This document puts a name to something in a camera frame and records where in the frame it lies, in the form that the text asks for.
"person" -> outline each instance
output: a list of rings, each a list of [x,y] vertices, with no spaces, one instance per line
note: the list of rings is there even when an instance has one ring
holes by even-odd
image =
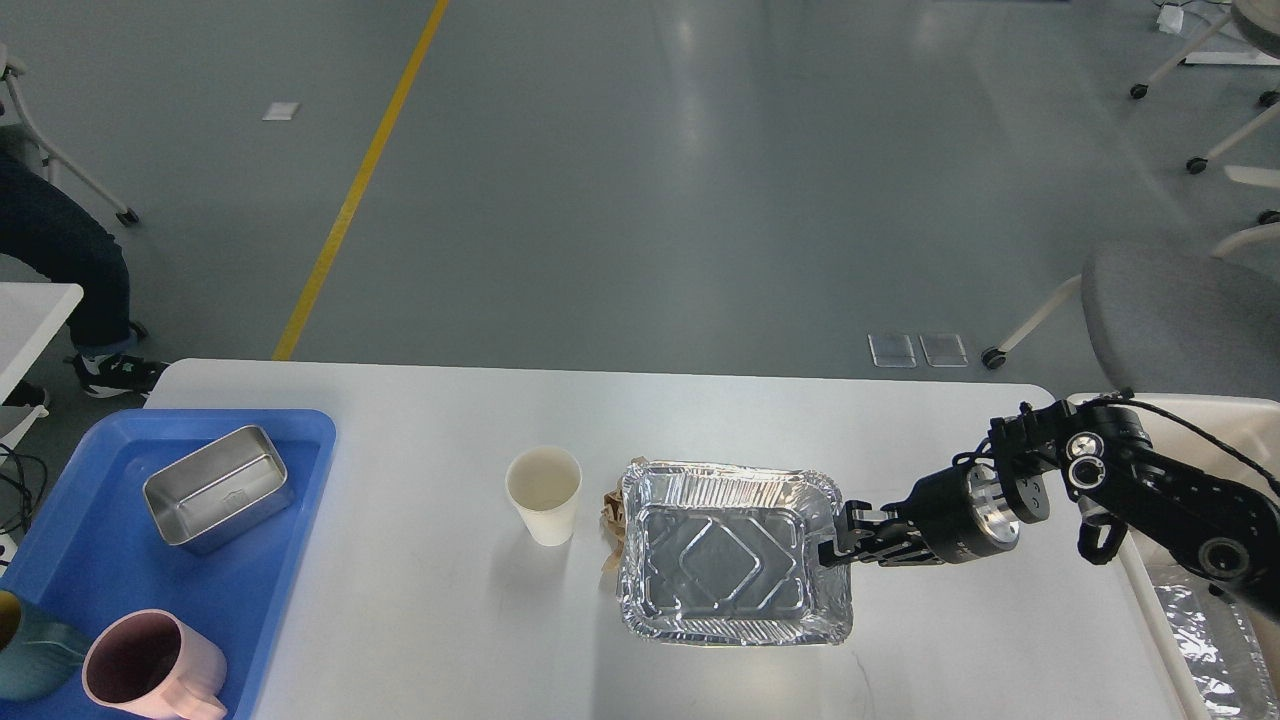
[[[52,282],[84,290],[67,324],[76,346],[72,365],[86,395],[151,392],[168,364],[125,354],[141,340],[142,327],[129,319],[129,270],[120,246],[74,200],[4,151],[0,254]],[[42,388],[23,380],[5,405],[47,404],[47,398]]]

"robotic arm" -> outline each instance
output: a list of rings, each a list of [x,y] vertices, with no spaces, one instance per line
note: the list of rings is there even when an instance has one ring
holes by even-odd
[[[1188,571],[1280,623],[1280,509],[1252,488],[1155,452],[1124,405],[1139,404],[1023,404],[1018,415],[992,419],[977,451],[916,480],[906,500],[878,511],[846,502],[836,538],[818,548],[819,562],[941,565],[1007,552],[1024,523],[1048,518],[1041,475],[1056,469],[1080,507],[1082,557],[1110,562],[1133,527]]]

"blue tray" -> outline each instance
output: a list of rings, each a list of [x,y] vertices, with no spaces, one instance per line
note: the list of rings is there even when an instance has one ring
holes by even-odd
[[[143,480],[248,424],[261,425],[284,459],[293,503],[209,555],[169,547],[142,500]],[[218,698],[228,719],[247,720],[324,492],[334,436],[333,420],[315,410],[110,415],[84,434],[0,588],[90,638],[134,610],[169,610],[227,655]],[[0,701],[5,720],[124,716],[90,701],[79,673],[42,700]]]

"jeans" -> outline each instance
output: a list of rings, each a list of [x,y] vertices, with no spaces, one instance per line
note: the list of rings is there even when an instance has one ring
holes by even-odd
[[[84,297],[67,324],[81,355],[114,355],[137,340],[129,327],[129,269],[115,238],[83,208],[0,152],[0,254]]]

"chair caster wheel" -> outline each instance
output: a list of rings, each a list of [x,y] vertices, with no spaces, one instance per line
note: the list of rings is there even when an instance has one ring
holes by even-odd
[[[1006,355],[1000,351],[998,347],[988,347],[982,351],[982,364],[987,366],[988,370],[997,370],[1005,364]]]

